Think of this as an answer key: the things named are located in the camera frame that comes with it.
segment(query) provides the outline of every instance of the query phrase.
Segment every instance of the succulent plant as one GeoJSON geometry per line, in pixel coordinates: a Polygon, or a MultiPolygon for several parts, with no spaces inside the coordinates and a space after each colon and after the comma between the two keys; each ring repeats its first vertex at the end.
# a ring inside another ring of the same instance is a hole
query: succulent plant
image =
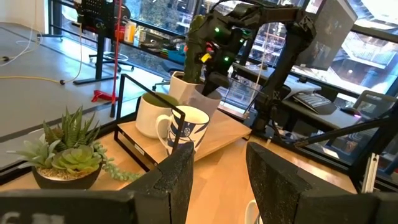
{"type": "Polygon", "coordinates": [[[202,63],[197,63],[199,60],[197,53],[205,52],[206,42],[198,38],[197,29],[205,22],[205,17],[202,15],[196,15],[193,17],[189,27],[187,35],[187,52],[184,66],[183,80],[188,83],[200,83],[202,63]]]}
{"type": "Polygon", "coordinates": [[[81,145],[58,152],[52,161],[52,167],[67,170],[71,174],[94,172],[100,167],[102,157],[90,146],[81,145]]]}
{"type": "Polygon", "coordinates": [[[115,164],[112,163],[113,158],[108,158],[105,155],[106,149],[99,143],[96,142],[93,145],[96,152],[103,158],[102,169],[108,172],[111,177],[115,180],[120,181],[134,181],[139,178],[139,174],[133,174],[132,172],[120,170],[115,164]]]}
{"type": "Polygon", "coordinates": [[[51,129],[46,122],[43,122],[45,138],[49,144],[60,140],[55,148],[58,152],[81,145],[89,146],[96,139],[100,131],[100,127],[97,127],[98,122],[91,131],[88,131],[94,120],[94,116],[95,113],[82,126],[83,108],[78,108],[73,115],[69,113],[67,108],[65,116],[62,115],[61,126],[58,125],[56,128],[51,129]]]}
{"type": "Polygon", "coordinates": [[[51,161],[55,156],[53,150],[59,142],[60,140],[56,140],[49,145],[43,134],[40,139],[34,142],[24,141],[25,151],[7,151],[7,153],[20,155],[22,156],[21,160],[27,161],[21,164],[19,168],[29,166],[51,168],[51,161]]]}

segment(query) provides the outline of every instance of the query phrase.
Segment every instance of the mug handle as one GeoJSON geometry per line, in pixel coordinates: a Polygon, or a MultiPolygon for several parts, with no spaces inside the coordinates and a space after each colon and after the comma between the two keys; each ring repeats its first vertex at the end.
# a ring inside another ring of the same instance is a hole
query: mug handle
{"type": "Polygon", "coordinates": [[[168,145],[167,145],[166,141],[165,141],[164,139],[162,139],[161,136],[160,136],[160,134],[159,134],[159,123],[160,123],[161,121],[163,121],[163,120],[168,120],[169,122],[171,122],[172,117],[162,114],[162,115],[160,115],[160,116],[158,116],[158,117],[156,118],[156,134],[157,134],[157,137],[159,138],[160,142],[163,144],[163,146],[164,146],[164,147],[166,148],[166,150],[167,150],[168,145]]]}
{"type": "Polygon", "coordinates": [[[254,209],[257,206],[256,200],[251,200],[248,205],[246,206],[246,211],[244,212],[244,224],[253,224],[254,222],[259,222],[256,219],[252,219],[254,216],[254,209]]]}

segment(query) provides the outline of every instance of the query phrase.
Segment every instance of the white cup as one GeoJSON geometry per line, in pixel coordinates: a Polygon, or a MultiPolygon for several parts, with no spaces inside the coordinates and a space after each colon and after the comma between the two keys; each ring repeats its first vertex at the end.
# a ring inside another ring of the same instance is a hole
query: white cup
{"type": "MultiPolygon", "coordinates": [[[[172,96],[164,93],[155,94],[174,106],[178,105],[178,101],[172,96]]],[[[141,134],[148,138],[157,138],[158,134],[165,138],[167,135],[167,126],[169,124],[165,121],[155,126],[155,121],[160,115],[170,115],[171,112],[172,109],[169,106],[152,96],[150,93],[145,93],[141,96],[141,101],[139,103],[136,128],[141,134]]]]}
{"type": "Polygon", "coordinates": [[[255,208],[257,207],[256,200],[252,200],[246,206],[244,213],[244,224],[263,224],[262,219],[258,214],[255,214],[255,208]]]}
{"type": "MultiPolygon", "coordinates": [[[[177,148],[180,148],[183,144],[187,142],[193,142],[194,150],[196,152],[205,136],[210,118],[205,112],[192,106],[178,106],[177,108],[185,113],[185,120],[183,122],[177,148]]],[[[174,140],[178,133],[179,122],[180,114],[175,110],[172,110],[171,116],[160,115],[156,119],[156,130],[158,138],[167,149],[169,155],[172,153],[174,140]],[[169,121],[166,140],[163,139],[160,133],[160,123],[165,120],[169,121]]]]}

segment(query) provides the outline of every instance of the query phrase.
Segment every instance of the black plant pot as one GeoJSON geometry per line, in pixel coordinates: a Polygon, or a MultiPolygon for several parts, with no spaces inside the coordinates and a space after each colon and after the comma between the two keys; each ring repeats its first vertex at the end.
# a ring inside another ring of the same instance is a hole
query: black plant pot
{"type": "Polygon", "coordinates": [[[101,172],[102,163],[98,170],[76,180],[50,180],[37,172],[36,167],[32,167],[33,176],[41,189],[89,189],[101,172]]]}

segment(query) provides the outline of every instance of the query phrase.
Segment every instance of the keyboard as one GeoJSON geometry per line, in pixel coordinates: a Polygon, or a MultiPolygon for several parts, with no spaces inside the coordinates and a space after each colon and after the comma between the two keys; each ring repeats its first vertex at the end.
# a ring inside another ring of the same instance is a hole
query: keyboard
{"type": "Polygon", "coordinates": [[[332,114],[337,106],[318,93],[296,93],[293,99],[317,114],[332,114]]]}

